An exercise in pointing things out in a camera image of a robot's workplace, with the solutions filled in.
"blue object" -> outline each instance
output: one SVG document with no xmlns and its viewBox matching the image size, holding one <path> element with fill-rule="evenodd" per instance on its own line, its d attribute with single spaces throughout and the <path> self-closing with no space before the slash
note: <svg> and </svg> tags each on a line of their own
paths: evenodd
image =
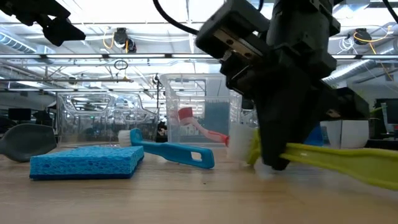
<svg viewBox="0 0 398 224">
<path fill-rule="evenodd" d="M 214 167 L 214 157 L 211 149 L 182 144 L 145 142 L 142 140 L 141 131 L 137 128 L 130 131 L 130 141 L 132 146 L 144 146 L 145 152 L 162 156 L 168 161 L 204 169 L 211 169 Z M 199 153 L 201 155 L 201 160 L 194 159 L 192 157 L 193 152 Z"/>
<path fill-rule="evenodd" d="M 323 146 L 323 136 L 321 125 L 318 124 L 308 135 L 308 138 L 305 140 L 304 144 L 311 146 Z"/>
<path fill-rule="evenodd" d="M 34 180 L 127 179 L 144 158 L 142 147 L 80 147 L 30 158 Z"/>
</svg>

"brush bristles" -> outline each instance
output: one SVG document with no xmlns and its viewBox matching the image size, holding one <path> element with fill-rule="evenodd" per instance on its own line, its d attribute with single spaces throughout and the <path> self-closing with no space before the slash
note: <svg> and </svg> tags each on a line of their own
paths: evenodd
<svg viewBox="0 0 398 224">
<path fill-rule="evenodd" d="M 254 128 L 244 124 L 231 123 L 227 156 L 230 159 L 246 161 L 254 138 Z"/>
<path fill-rule="evenodd" d="M 130 131 L 119 131 L 118 139 L 120 147 L 131 146 Z"/>
</svg>

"table surface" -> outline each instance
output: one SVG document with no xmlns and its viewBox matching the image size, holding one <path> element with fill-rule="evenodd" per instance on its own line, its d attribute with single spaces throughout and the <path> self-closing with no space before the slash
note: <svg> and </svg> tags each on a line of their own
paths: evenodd
<svg viewBox="0 0 398 224">
<path fill-rule="evenodd" d="M 271 174 L 226 158 L 197 169 L 148 155 L 131 179 L 31 181 L 0 157 L 1 223 L 398 223 L 398 192 L 291 164 Z"/>
</svg>

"red brush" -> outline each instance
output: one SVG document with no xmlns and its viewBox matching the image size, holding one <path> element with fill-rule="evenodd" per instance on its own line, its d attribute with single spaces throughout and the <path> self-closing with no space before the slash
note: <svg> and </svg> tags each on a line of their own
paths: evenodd
<svg viewBox="0 0 398 224">
<path fill-rule="evenodd" d="M 192 108 L 182 108 L 179 109 L 178 111 L 178 118 L 180 119 L 180 124 L 181 125 L 188 125 L 192 124 L 194 127 L 196 127 L 206 138 L 211 139 L 216 142 L 224 143 L 226 146 L 228 146 L 228 140 L 229 137 L 226 136 L 225 134 L 221 134 L 215 131 L 209 131 L 202 127 L 198 121 L 193 117 L 193 112 Z"/>
</svg>

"blue sponge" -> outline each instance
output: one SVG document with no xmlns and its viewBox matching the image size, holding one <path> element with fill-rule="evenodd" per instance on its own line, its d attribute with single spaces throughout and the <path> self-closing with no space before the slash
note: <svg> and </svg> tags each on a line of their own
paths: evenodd
<svg viewBox="0 0 398 224">
<path fill-rule="evenodd" d="M 34 180 L 127 179 L 144 158 L 144 148 L 80 147 L 30 158 Z"/>
</svg>

